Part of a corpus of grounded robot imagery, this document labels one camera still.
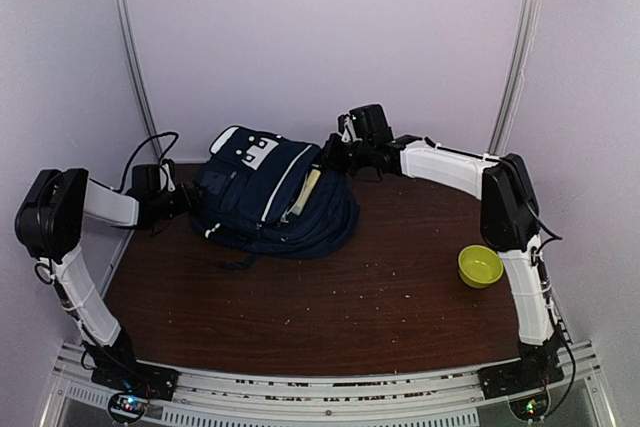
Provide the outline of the yellow highlighter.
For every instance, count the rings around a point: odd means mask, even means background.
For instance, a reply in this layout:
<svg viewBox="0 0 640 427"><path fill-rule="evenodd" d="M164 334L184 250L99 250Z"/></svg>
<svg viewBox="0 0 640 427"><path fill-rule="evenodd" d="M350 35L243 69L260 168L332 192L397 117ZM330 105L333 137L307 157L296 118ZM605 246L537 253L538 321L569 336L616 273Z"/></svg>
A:
<svg viewBox="0 0 640 427"><path fill-rule="evenodd" d="M303 211L320 176L321 176L321 171L318 169L312 169L309 172L309 174L305 178L305 181L300 190L298 198L296 199L296 201L294 202L293 206L289 211L290 214L299 215Z"/></svg>

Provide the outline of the navy blue student backpack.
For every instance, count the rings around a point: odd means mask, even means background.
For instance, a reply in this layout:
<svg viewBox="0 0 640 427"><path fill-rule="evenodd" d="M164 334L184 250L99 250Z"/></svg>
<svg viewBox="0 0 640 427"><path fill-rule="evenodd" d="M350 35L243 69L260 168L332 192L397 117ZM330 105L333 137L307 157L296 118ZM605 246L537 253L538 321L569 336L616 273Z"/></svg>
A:
<svg viewBox="0 0 640 427"><path fill-rule="evenodd" d="M262 256L324 258L353 236L360 207L345 174L322 165L319 145L230 126L209 153L194 179L205 193L189 224L207 241L246 253L229 268L246 269ZM292 215L312 169L321 176L303 211Z"/></svg>

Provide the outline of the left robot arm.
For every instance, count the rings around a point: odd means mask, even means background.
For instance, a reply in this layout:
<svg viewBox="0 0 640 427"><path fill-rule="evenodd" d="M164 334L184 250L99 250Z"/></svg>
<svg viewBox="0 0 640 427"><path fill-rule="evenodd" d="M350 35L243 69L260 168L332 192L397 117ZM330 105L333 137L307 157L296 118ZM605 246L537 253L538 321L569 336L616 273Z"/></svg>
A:
<svg viewBox="0 0 640 427"><path fill-rule="evenodd" d="M86 348L123 391L137 389L144 371L131 339L106 307L88 273L81 248L86 217L124 230L151 230L192 211L202 197L194 184L174 181L173 164L133 169L129 189L105 186L84 168L42 170L15 217L17 240L44 271L62 308L74 319Z"/></svg>

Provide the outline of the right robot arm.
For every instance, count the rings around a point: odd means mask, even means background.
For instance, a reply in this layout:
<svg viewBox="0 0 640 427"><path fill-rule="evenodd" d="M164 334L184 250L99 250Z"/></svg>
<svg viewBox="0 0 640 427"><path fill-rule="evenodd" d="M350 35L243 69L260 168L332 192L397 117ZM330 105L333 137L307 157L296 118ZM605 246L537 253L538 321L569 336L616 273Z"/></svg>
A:
<svg viewBox="0 0 640 427"><path fill-rule="evenodd" d="M541 236L549 230L539 217L521 156L473 154L428 137L396 137L383 107L371 104L339 117L337 132L323 147L323 160L350 175L373 168L435 182L479 200L481 236L506 270L516 308L520 359L513 366L513 380L530 389L550 373L560 336L542 256Z"/></svg>

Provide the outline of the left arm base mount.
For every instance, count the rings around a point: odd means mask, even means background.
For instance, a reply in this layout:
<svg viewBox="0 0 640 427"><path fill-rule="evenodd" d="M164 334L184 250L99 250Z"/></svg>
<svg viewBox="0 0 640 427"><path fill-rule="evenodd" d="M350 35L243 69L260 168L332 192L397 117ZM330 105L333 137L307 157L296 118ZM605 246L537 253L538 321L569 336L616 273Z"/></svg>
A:
<svg viewBox="0 0 640 427"><path fill-rule="evenodd" d="M122 425L140 421L152 400L171 401L177 387L178 371L147 364L139 368L138 374L133 374L96 367L91 374L94 384L113 390L107 400L107 413Z"/></svg>

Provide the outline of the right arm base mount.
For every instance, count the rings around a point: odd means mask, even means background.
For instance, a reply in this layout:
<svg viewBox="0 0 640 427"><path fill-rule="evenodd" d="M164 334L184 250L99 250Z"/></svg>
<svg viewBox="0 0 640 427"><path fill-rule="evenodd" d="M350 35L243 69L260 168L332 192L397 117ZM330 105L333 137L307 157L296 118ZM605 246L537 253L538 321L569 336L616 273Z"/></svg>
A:
<svg viewBox="0 0 640 427"><path fill-rule="evenodd" d="M485 400L506 398L511 414L527 423L542 421L551 412L549 386L565 378L559 366L539 372L522 360L483 367L477 375Z"/></svg>

